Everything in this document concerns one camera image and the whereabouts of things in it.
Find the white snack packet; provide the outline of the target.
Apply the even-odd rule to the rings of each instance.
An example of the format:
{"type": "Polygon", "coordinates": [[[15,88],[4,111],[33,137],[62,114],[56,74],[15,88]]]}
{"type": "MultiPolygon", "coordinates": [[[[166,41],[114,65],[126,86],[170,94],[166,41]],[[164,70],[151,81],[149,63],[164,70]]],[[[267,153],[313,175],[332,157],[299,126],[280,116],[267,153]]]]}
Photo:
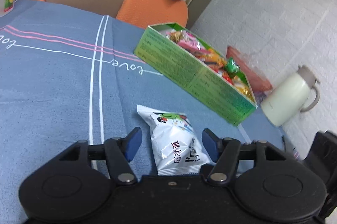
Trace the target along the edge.
{"type": "Polygon", "coordinates": [[[193,127],[183,113],[174,113],[138,105],[138,115],[150,127],[150,137],[159,176],[199,173],[210,164],[193,127]]]}

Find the green foil candy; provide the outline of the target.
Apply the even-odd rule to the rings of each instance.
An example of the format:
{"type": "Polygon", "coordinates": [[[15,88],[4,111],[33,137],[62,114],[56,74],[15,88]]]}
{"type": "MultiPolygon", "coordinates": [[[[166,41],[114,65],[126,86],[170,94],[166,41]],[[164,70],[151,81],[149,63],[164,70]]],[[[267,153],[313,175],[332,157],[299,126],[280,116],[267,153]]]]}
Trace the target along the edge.
{"type": "Polygon", "coordinates": [[[224,68],[229,74],[236,74],[240,70],[240,66],[236,63],[233,57],[229,57],[227,59],[224,68]]]}

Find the blue tablecloth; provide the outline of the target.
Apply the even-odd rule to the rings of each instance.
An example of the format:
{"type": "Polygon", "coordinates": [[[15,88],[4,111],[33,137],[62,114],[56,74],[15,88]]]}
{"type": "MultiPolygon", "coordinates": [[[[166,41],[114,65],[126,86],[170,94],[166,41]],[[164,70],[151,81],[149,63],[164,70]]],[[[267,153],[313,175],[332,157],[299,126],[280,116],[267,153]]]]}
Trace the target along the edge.
{"type": "Polygon", "coordinates": [[[26,219],[21,182],[79,140],[100,144],[140,127],[131,167],[156,174],[148,125],[137,105],[187,115],[197,136],[209,128],[243,143],[283,148],[283,130],[256,110],[237,127],[134,55],[143,30],[109,16],[18,0],[1,18],[1,222],[26,219]]]}

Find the white thermos jug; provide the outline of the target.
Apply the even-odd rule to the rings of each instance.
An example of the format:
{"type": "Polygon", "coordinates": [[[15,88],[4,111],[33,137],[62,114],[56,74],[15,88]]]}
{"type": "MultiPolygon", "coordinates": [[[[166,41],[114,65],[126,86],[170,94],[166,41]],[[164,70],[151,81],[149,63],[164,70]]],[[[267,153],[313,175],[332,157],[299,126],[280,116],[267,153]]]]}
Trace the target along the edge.
{"type": "Polygon", "coordinates": [[[298,112],[308,112],[318,104],[319,83],[306,65],[299,66],[262,100],[261,109],[274,126],[280,127],[298,112]]]}

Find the green cardboard box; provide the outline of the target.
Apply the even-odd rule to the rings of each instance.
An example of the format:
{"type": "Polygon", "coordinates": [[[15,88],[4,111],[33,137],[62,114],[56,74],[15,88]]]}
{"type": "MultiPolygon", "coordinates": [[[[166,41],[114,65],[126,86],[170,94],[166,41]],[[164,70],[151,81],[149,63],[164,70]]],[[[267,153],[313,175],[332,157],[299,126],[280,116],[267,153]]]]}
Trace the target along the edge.
{"type": "Polygon", "coordinates": [[[229,74],[227,58],[177,23],[149,25],[134,53],[233,125],[258,107],[241,69],[229,74]]]}

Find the right orange chair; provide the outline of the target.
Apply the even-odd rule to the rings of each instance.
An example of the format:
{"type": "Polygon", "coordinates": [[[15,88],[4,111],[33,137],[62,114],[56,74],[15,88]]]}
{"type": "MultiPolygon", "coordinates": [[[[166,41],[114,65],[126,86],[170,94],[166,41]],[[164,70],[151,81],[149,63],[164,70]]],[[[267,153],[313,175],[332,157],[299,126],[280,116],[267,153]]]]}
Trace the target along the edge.
{"type": "Polygon", "coordinates": [[[184,0],[124,0],[116,19],[145,29],[175,22],[186,26],[189,11],[184,0]]]}

